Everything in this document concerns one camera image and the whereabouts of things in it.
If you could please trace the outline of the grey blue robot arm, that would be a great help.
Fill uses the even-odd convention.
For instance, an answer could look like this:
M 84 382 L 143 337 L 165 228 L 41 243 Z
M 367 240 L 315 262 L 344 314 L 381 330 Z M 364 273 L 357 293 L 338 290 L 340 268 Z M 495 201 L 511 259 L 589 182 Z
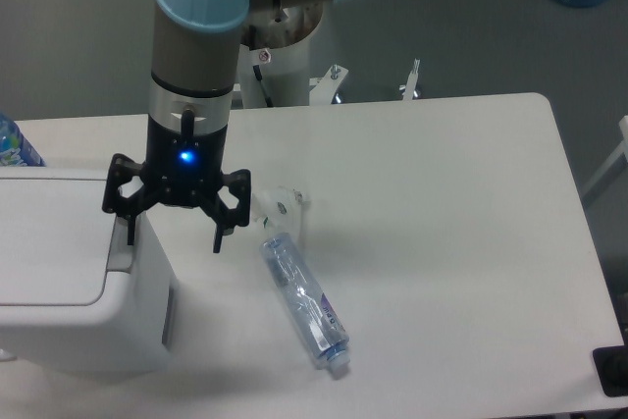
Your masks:
M 113 156 L 102 203 L 128 243 L 157 204 L 202 210 L 216 238 L 248 225 L 251 174 L 222 171 L 243 27 L 253 13 L 318 1 L 328 0 L 154 0 L 145 158 Z

